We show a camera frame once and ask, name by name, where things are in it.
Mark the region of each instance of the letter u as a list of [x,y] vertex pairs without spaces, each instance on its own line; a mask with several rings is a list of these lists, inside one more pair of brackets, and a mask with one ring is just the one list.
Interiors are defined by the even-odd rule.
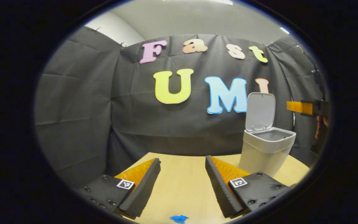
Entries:
[[177,74],[181,76],[181,90],[176,94],[172,94],[168,90],[169,77],[172,75],[172,72],[162,71],[155,73],[153,75],[155,78],[155,96],[158,101],[165,104],[178,104],[185,101],[190,96],[190,75],[193,72],[193,69],[189,68],[177,71]]

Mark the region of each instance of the white trash can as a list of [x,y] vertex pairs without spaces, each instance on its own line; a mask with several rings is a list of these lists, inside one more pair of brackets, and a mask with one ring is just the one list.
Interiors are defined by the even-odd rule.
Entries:
[[273,177],[287,158],[295,132],[272,127],[276,108],[273,94],[248,95],[246,130],[239,168],[248,173],[261,171]]

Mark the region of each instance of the blue letter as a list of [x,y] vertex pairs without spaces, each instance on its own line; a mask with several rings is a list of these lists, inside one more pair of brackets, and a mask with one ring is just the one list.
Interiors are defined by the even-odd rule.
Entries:
[[223,108],[219,105],[219,99],[223,102],[227,112],[232,110],[234,100],[236,100],[234,111],[238,113],[247,112],[247,81],[242,78],[233,79],[230,90],[227,89],[219,77],[207,77],[205,82],[209,84],[211,93],[211,106],[206,109],[209,114],[222,113]]

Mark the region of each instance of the trash can lid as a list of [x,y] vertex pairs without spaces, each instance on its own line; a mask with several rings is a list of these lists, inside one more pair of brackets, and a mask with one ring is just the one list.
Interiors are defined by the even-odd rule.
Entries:
[[273,125],[276,98],[273,94],[252,92],[248,95],[246,130],[269,129]]

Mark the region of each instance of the ceiling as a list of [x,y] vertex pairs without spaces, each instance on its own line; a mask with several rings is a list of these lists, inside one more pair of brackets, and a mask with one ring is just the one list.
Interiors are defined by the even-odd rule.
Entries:
[[133,0],[111,10],[145,40],[180,34],[220,34],[270,44],[287,34],[252,6],[211,0]]

